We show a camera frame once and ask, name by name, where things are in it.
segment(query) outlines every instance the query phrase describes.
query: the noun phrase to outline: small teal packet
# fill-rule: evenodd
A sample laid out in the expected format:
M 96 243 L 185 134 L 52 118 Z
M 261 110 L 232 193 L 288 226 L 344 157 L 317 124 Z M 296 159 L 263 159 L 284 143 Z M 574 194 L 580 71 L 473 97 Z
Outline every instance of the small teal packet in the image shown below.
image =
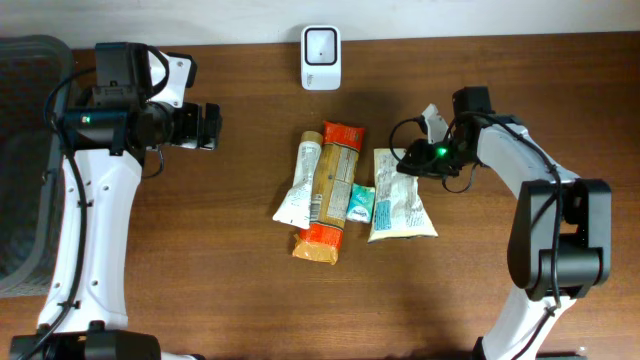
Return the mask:
M 376 189 L 353 184 L 351 187 L 351 200 L 347 208 L 347 220 L 371 223 L 373 215 L 373 203 L 376 198 Z

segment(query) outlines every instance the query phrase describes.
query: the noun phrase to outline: food package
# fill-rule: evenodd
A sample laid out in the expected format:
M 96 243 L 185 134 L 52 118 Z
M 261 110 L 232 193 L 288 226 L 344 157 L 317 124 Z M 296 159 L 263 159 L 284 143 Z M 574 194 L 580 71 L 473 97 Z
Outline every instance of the food package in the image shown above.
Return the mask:
M 373 215 L 376 189 L 353 184 L 347 208 L 347 220 L 369 224 Z
M 324 125 L 324 145 L 313 178 L 311 225 L 296 236 L 293 256 L 335 264 L 364 129 L 326 121 Z
M 402 158 L 404 149 L 395 149 Z M 375 149 L 376 201 L 369 242 L 388 238 L 438 236 L 418 196 L 418 177 L 396 171 L 389 149 Z
M 322 135 L 315 131 L 302 133 L 296 170 L 293 176 L 293 186 L 284 197 L 284 201 L 273 215 L 273 220 L 297 226 L 301 229 L 309 228 L 309 207 L 311 206 L 311 188 L 313 174 L 316 171 L 322 144 Z

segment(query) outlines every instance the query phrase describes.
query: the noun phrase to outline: orange label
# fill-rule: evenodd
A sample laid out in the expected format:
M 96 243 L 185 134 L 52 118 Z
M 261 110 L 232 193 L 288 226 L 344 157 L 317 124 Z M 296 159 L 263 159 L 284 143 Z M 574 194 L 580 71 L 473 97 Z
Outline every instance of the orange label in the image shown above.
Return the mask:
M 324 143 L 340 144 L 360 151 L 364 128 L 354 128 L 342 124 L 324 122 Z
M 309 230 L 300 230 L 300 239 L 306 242 L 315 242 L 329 245 L 340 250 L 342 244 L 342 230 L 323 224 L 311 224 Z

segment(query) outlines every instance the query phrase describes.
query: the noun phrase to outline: orange package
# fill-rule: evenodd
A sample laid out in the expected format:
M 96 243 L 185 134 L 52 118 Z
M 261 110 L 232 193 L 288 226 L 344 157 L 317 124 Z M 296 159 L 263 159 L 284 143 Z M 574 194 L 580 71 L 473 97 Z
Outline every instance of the orange package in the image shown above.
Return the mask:
M 311 192 L 311 226 L 296 235 L 293 256 L 331 264 L 338 261 L 363 136 L 363 128 L 324 122 L 322 154 Z

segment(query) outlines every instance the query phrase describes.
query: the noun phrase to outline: white wall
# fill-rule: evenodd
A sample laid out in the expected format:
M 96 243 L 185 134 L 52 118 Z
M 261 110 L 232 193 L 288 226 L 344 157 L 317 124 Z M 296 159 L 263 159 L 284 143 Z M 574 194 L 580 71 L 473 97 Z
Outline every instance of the white wall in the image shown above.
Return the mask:
M 0 35 L 154 45 L 298 41 L 329 23 L 344 40 L 640 30 L 640 0 L 0 0 Z

